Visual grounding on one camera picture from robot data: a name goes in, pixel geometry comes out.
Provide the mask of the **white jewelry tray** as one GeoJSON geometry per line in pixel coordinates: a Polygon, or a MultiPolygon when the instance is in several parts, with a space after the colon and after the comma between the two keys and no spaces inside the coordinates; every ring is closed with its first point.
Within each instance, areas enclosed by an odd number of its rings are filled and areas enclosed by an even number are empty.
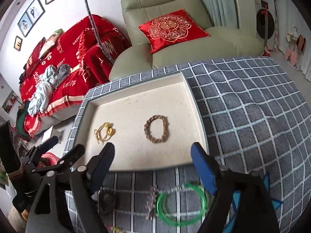
{"type": "Polygon", "coordinates": [[[186,77],[181,72],[148,79],[95,97],[87,102],[75,133],[74,144],[85,147],[75,163],[86,165],[104,147],[95,130],[111,123],[115,147],[111,171],[154,170],[191,163],[190,148],[199,142],[208,149],[199,107],[186,77]],[[168,121],[168,138],[153,143],[144,126],[154,115],[168,121]]]}

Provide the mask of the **light blue curtain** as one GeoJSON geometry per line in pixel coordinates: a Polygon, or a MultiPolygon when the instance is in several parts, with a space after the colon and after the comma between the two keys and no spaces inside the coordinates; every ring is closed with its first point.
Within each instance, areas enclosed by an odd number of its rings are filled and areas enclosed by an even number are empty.
{"type": "Polygon", "coordinates": [[[235,0],[200,0],[213,26],[238,28],[235,0]]]}

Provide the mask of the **red round rug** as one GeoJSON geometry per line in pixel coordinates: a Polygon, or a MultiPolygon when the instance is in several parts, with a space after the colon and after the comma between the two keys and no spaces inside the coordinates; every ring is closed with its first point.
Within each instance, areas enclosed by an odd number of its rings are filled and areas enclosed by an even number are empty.
{"type": "Polygon", "coordinates": [[[47,152],[41,156],[42,159],[47,160],[47,165],[52,166],[52,165],[57,165],[59,158],[54,155],[53,153],[47,152]]]}

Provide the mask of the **green jade bangle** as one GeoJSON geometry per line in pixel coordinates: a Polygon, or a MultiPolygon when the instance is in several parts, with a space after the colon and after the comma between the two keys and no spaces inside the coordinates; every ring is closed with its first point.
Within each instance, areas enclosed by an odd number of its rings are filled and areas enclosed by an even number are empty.
{"type": "Polygon", "coordinates": [[[155,202],[156,214],[168,226],[180,228],[195,224],[202,220],[209,209],[210,198],[207,197],[204,188],[201,185],[194,183],[183,183],[180,186],[173,187],[167,191],[159,192],[155,202]],[[192,192],[199,198],[199,210],[191,212],[181,211],[181,196],[182,193],[192,192]],[[176,197],[176,211],[168,212],[166,203],[168,197],[175,195],[176,197]]]}

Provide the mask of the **framed pictures on wall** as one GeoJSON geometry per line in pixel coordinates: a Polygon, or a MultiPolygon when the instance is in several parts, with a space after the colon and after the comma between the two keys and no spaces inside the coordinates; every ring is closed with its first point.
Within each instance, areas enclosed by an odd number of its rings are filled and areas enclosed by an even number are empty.
{"type": "MultiPolygon", "coordinates": [[[[55,0],[44,0],[45,5],[49,5],[55,0]]],[[[45,9],[40,0],[33,0],[25,10],[17,25],[23,37],[27,37],[31,29],[45,13],[45,9]]]]}

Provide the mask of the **red embroidered cushion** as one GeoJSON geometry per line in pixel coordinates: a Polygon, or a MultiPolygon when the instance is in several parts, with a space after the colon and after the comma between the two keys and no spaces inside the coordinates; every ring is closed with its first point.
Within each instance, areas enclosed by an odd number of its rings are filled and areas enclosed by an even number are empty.
{"type": "Polygon", "coordinates": [[[173,44],[210,36],[185,10],[160,16],[138,28],[148,39],[152,54],[173,44]]]}

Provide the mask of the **red sofa blanket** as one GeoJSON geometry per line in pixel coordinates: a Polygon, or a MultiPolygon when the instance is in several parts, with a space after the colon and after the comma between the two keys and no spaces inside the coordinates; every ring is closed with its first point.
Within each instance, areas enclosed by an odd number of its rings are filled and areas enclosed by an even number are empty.
{"type": "Polygon", "coordinates": [[[45,38],[34,48],[19,79],[19,93],[28,103],[41,81],[40,75],[49,65],[59,68],[69,64],[70,75],[53,92],[44,113],[31,117],[26,111],[17,115],[17,128],[30,137],[48,129],[63,120],[75,116],[87,92],[98,85],[109,82],[112,63],[105,57],[108,53],[116,59],[131,46],[125,36],[108,20],[92,16],[102,45],[98,45],[88,17],[77,22],[59,36],[54,45],[40,56],[45,38]]]}

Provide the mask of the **light blue clothes pile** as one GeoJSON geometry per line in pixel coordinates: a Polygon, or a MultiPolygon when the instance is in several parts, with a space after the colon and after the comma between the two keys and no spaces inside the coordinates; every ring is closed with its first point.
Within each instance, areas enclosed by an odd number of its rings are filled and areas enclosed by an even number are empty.
{"type": "Polygon", "coordinates": [[[71,67],[69,64],[62,64],[59,68],[49,65],[41,74],[40,82],[36,85],[36,91],[30,98],[27,112],[31,117],[38,113],[44,113],[53,92],[70,75],[71,67]]]}

